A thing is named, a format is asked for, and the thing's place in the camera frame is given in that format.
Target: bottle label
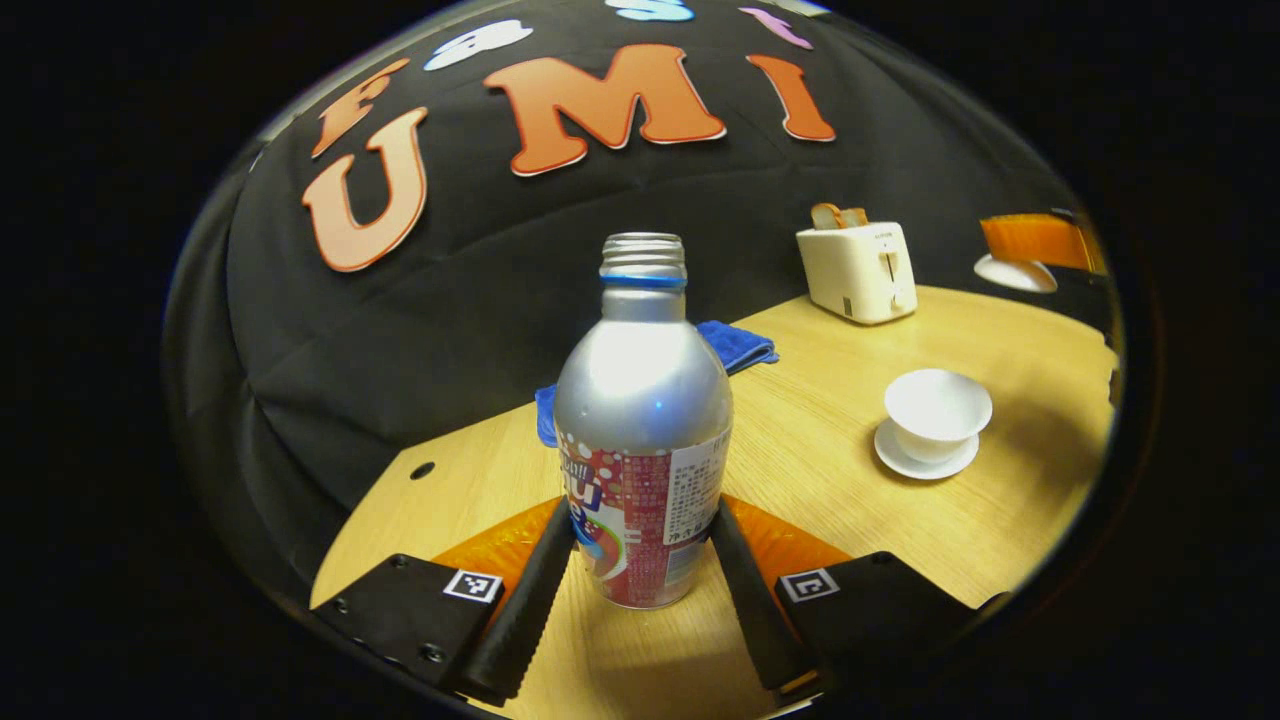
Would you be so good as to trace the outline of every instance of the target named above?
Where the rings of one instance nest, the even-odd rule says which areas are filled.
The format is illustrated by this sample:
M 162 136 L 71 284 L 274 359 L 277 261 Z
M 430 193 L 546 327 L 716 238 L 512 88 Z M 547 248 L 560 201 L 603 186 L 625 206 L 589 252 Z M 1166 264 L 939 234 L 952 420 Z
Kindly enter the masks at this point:
M 680 597 L 719 505 L 730 430 L 654 455 L 557 434 L 573 532 L 605 597 L 631 607 Z

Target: wooden table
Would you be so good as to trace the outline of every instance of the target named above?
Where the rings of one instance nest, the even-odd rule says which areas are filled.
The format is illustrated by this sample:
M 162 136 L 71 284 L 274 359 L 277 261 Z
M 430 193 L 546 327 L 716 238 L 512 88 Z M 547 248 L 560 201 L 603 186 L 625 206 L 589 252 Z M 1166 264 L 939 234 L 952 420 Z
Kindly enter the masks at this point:
M 855 325 L 808 296 L 735 323 L 773 338 L 782 360 L 731 378 L 723 489 L 855 557 L 892 551 L 977 607 L 1036 569 L 1092 487 L 1116 356 L 1097 331 L 1047 310 L 918 291 L 916 313 L 884 325 Z M 983 383 L 995 414 L 969 468 L 922 483 L 886 468 L 872 438 L 888 383 L 928 366 Z M 434 557 L 559 495 L 558 457 L 539 442 L 535 418 L 530 402 L 401 452 L 329 548 L 312 607 L 394 552 Z M 410 480 L 429 460 L 431 474 Z M 773 710 L 713 552 L 689 596 L 648 612 L 607 602 L 580 562 L 570 560 L 520 697 L 489 710 L 518 719 Z

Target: hole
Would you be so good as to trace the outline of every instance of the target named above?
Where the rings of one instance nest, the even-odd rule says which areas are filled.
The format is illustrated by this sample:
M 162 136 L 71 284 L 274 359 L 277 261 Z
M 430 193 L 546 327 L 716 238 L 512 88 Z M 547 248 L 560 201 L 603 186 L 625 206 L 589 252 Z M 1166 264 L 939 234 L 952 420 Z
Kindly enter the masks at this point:
M 445 655 L 445 652 L 440 648 L 440 646 L 431 643 L 422 643 L 422 647 L 419 648 L 417 655 L 419 657 L 421 657 L 428 662 L 444 662 L 444 659 L 448 657 L 448 655 Z

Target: orange letter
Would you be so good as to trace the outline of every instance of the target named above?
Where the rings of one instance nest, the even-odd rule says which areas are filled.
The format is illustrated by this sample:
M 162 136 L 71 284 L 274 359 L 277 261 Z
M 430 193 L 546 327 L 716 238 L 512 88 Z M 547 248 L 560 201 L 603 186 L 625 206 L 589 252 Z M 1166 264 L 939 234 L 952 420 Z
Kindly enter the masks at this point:
M 636 100 L 644 102 L 640 136 L 649 142 L 716 140 L 724 123 L 707 111 L 681 63 L 685 51 L 669 45 L 628 45 L 613 56 L 603 81 L 556 58 L 503 68 L 484 79 L 511 100 L 524 150 L 511 160 L 517 176 L 536 176 L 586 156 L 586 141 L 564 133 L 558 113 L 613 150 L 631 136 Z
M 804 70 L 799 65 L 768 55 L 748 55 L 746 60 L 764 70 L 773 83 L 773 90 L 782 100 L 782 109 L 787 111 L 782 127 L 791 137 L 819 142 L 836 140 L 835 128 L 822 119 L 818 106 L 813 104 L 813 96 L 804 85 Z
M 387 77 L 396 70 L 403 68 L 408 64 L 408 58 L 396 60 L 390 65 L 378 70 L 374 77 L 366 79 L 365 82 L 351 88 L 351 92 L 343 95 L 338 100 L 334 100 L 333 105 L 325 108 L 324 113 L 320 113 L 321 126 L 320 126 L 320 142 L 316 143 L 315 150 L 311 151 L 311 159 L 316 159 L 321 152 L 329 149 L 344 132 L 352 128 L 356 123 L 369 114 L 372 105 L 361 105 L 365 100 L 372 100 L 387 90 L 387 86 L 392 83 L 392 78 Z
M 320 255 L 330 268 L 349 273 L 372 265 L 413 229 L 426 204 L 426 168 L 417 146 L 417 124 L 426 108 L 415 108 L 383 126 L 369 138 L 369 150 L 381 150 L 387 173 L 387 209 L 367 225 L 356 224 L 347 196 L 347 170 L 355 155 L 343 155 L 311 181 L 302 205 L 311 209 Z

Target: orange object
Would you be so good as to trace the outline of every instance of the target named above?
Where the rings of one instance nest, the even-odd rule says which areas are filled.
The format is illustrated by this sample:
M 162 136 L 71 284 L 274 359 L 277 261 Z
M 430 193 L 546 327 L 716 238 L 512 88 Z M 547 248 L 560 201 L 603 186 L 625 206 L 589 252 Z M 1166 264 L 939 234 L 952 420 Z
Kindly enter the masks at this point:
M 787 614 L 782 609 L 778 594 L 773 592 L 773 585 L 777 584 L 781 575 L 828 568 L 854 559 L 838 547 L 828 544 L 749 502 L 742 502 L 728 495 L 722 497 L 724 505 L 733 512 L 739 532 L 742 533 L 742 538 L 751 551 L 755 568 L 764 578 L 764 584 L 773 594 L 773 602 L 777 603 L 783 618 Z
M 529 565 L 529 557 L 547 530 L 547 523 L 550 521 L 552 512 L 556 511 L 559 501 L 559 497 L 553 497 L 518 515 L 512 515 L 431 559 L 431 562 L 449 568 L 488 573 L 502 578 L 506 589 L 498 606 L 494 607 L 493 615 L 489 616 L 489 625 L 493 625 L 493 621 L 498 619 L 502 609 L 507 605 L 507 598 L 520 584 L 525 566 Z M 489 625 L 485 625 L 485 630 L 489 629 Z
M 1097 241 L 1057 215 L 1032 213 L 980 220 L 991 256 L 1106 274 Z

